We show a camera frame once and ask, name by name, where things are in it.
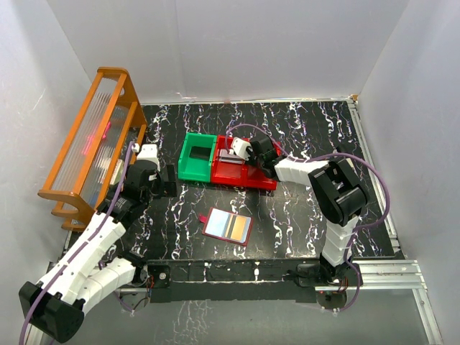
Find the red leather card holder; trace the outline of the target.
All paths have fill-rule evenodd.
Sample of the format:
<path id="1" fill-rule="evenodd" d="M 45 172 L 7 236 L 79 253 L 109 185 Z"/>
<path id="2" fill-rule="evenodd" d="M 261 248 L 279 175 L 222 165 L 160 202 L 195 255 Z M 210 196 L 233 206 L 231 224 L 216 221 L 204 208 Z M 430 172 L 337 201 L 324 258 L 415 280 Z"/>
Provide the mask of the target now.
<path id="1" fill-rule="evenodd" d="M 253 224 L 251 217 L 211 208 L 207 216 L 200 214 L 198 220 L 203 224 L 204 236 L 243 247 L 248 244 Z"/>

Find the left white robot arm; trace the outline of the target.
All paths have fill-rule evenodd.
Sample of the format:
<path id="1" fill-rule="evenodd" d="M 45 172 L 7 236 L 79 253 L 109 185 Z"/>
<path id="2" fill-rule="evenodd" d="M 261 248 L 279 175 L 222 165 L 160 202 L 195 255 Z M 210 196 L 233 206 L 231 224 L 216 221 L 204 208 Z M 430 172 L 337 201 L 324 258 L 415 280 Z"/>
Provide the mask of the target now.
<path id="1" fill-rule="evenodd" d="M 31 328 L 59 343 L 69 341 L 95 305 L 135 280 L 143 263 L 131 252 L 103 268 L 99 264 L 152 199 L 176 196 L 174 167 L 167 166 L 167 175 L 162 176 L 157 152 L 156 144 L 130 142 L 120 181 L 106 194 L 74 245 L 36 283 L 26 282 L 21 287 L 24 323 L 20 344 L 25 344 Z"/>

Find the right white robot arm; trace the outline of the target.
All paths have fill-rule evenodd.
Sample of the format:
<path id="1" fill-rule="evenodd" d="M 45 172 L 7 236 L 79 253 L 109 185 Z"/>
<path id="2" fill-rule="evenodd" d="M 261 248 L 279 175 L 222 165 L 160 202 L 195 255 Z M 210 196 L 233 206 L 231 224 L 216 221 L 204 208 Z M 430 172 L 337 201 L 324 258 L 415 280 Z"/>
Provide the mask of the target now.
<path id="1" fill-rule="evenodd" d="M 268 136 L 249 142 L 235 137 L 225 148 L 229 154 L 260 169 L 267 178 L 313 189 L 326 219 L 326 241 L 319 257 L 318 274 L 329 281 L 343 277 L 351 264 L 354 228 L 369 201 L 369 194 L 351 164 L 354 156 L 340 151 L 311 160 L 280 155 Z"/>

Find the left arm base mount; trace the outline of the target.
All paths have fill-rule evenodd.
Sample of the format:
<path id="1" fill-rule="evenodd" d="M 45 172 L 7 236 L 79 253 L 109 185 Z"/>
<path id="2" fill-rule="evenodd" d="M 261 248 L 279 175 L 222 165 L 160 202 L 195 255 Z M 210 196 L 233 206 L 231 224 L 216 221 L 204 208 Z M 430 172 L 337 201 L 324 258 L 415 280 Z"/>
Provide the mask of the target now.
<path id="1" fill-rule="evenodd" d="M 123 311 L 134 315 L 151 300 L 155 288 L 167 288 L 170 285 L 170 274 L 167 267 L 137 268 L 134 279 L 117 288 L 112 295 L 119 302 Z"/>

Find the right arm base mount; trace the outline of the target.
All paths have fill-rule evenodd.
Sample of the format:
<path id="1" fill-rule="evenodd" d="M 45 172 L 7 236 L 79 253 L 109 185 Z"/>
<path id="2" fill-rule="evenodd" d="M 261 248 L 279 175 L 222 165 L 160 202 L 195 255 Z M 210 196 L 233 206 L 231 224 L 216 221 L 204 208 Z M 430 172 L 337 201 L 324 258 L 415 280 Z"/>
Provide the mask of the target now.
<path id="1" fill-rule="evenodd" d="M 313 288 L 317 303 L 324 309 L 338 311 L 347 304 L 347 290 L 361 287 L 363 280 L 359 267 L 357 272 L 347 263 L 332 267 L 329 263 L 299 264 L 288 275 L 302 288 Z"/>

